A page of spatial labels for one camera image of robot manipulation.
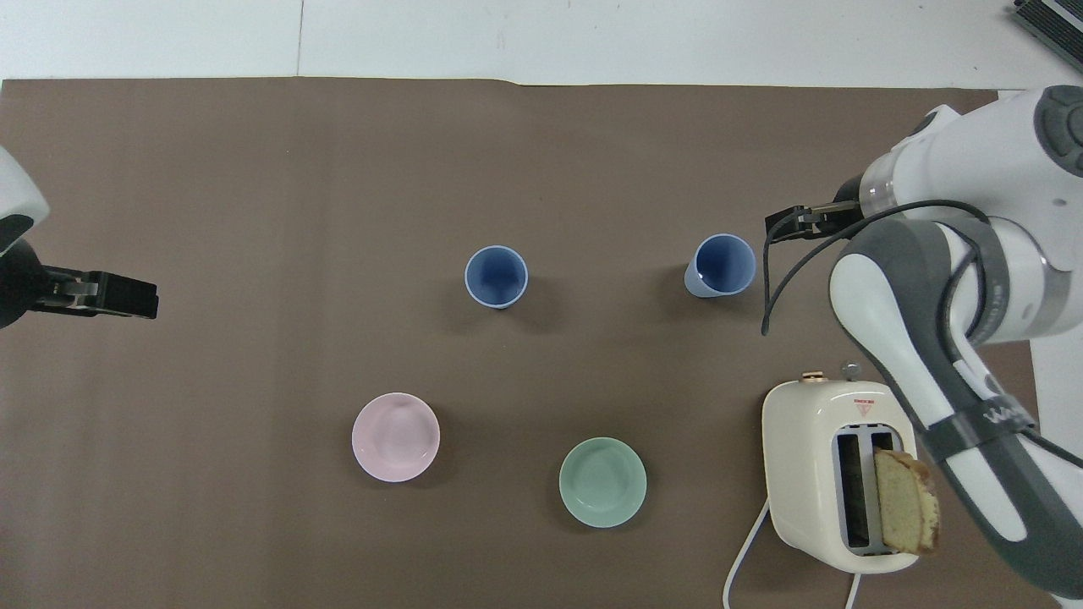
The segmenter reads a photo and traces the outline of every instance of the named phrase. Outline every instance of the white cable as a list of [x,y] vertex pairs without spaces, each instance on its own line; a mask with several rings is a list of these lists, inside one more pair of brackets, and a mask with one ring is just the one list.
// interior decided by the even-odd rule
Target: white cable
[[[738,575],[738,570],[741,568],[741,563],[744,562],[745,555],[748,554],[748,547],[752,546],[753,540],[756,539],[756,534],[759,533],[759,529],[764,526],[769,506],[770,500],[765,501],[764,507],[759,510],[759,516],[756,517],[756,522],[748,530],[745,542],[741,544],[741,549],[738,550],[738,556],[733,559],[733,565],[730,566],[730,572],[726,575],[726,585],[722,586],[722,609],[733,609],[730,607],[730,588],[733,587],[733,580]],[[853,609],[853,601],[858,598],[859,585],[861,585],[861,573],[854,573],[853,580],[850,582],[850,594],[846,598],[846,609]]]
[[861,584],[861,573],[853,574],[850,582],[850,596],[846,597],[846,609],[853,609],[853,601],[858,599],[858,586]]
[[764,519],[767,518],[768,511],[768,501],[764,501],[764,508],[759,510],[759,516],[756,517],[756,522],[752,526],[752,530],[748,531],[748,536],[745,537],[744,545],[741,546],[741,550],[738,552],[738,557],[733,559],[733,565],[730,567],[730,574],[726,575],[726,585],[722,586],[722,609],[732,609],[730,607],[730,587],[733,585],[733,578],[738,574],[738,569],[741,568],[741,562],[744,561],[745,554],[748,554],[748,546],[752,545],[752,541],[756,539],[756,533],[759,532],[759,528],[764,526]]

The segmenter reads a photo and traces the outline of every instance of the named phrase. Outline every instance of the bread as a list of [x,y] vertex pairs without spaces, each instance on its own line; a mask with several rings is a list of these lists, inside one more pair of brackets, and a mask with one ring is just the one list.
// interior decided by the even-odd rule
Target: bread
[[873,458],[884,543],[910,554],[934,552],[940,536],[940,504],[928,466],[899,451],[876,449]]

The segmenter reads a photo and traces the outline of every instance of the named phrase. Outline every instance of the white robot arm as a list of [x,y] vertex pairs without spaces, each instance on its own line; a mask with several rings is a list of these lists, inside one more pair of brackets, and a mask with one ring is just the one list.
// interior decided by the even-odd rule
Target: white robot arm
[[1083,598],[1083,462],[1034,431],[974,351],[1083,320],[1083,89],[940,106],[831,206],[769,221],[769,241],[852,236],[831,274],[838,322],[997,553]]

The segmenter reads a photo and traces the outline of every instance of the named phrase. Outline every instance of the blue cup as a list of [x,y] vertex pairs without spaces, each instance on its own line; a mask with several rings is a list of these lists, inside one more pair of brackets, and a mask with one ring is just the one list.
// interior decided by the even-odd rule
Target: blue cup
[[684,271],[684,287],[700,298],[744,291],[756,275],[756,255],[743,238],[721,233],[704,239]]
[[467,262],[470,297],[491,309],[507,309],[526,291],[526,262],[518,251],[503,245],[479,249]]

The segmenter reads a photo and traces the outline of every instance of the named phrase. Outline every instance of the white toaster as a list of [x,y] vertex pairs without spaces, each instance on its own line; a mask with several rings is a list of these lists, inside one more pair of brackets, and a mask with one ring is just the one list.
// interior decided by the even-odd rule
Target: white toaster
[[805,373],[764,400],[764,469],[779,537],[850,573],[887,573],[917,556],[884,545],[873,449],[916,457],[914,428],[879,383]]

